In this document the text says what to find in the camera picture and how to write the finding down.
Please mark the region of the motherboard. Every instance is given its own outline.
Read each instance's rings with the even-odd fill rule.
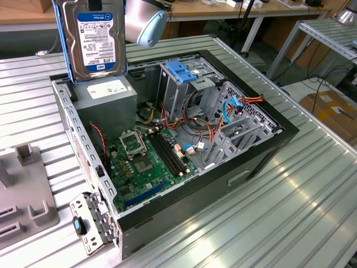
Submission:
[[[130,137],[125,134],[109,147],[110,173],[118,193],[114,204],[119,211],[125,211],[198,173],[190,157],[177,150],[179,145],[169,130],[138,132]],[[140,153],[132,155],[135,150]]]

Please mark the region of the hard drive label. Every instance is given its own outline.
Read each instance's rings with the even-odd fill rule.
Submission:
[[[111,13],[79,13],[78,31],[83,63],[90,71],[108,70],[115,63],[114,38],[110,29],[114,25]]]

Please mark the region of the yellow wire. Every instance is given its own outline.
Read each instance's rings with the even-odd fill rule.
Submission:
[[[147,120],[147,121],[145,121],[145,122],[143,122],[143,124],[149,124],[152,120],[153,120],[153,118],[154,118],[154,111],[155,111],[155,107],[153,107],[152,109],[151,109],[151,116],[150,116],[150,118]]]

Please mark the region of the hard drive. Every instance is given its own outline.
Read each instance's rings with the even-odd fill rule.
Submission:
[[[126,73],[123,1],[53,3],[67,70],[74,83]]]

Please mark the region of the aluminum extrusion table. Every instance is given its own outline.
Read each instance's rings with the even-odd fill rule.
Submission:
[[[352,41],[357,40],[357,26],[345,26],[335,19],[298,21],[270,67],[267,73],[268,78],[272,78],[299,30],[304,31],[308,35],[297,49],[291,61],[294,62],[310,40],[314,38],[346,59],[351,60],[355,64],[357,63],[357,49],[352,46]]]
[[[219,39],[127,46],[149,60],[207,49],[300,132],[255,178],[120,263],[108,245],[87,257],[69,201],[88,189],[64,133],[49,75],[61,54],[0,61],[0,153],[39,146],[60,223],[0,251],[0,267],[343,267],[357,250],[357,152]]]

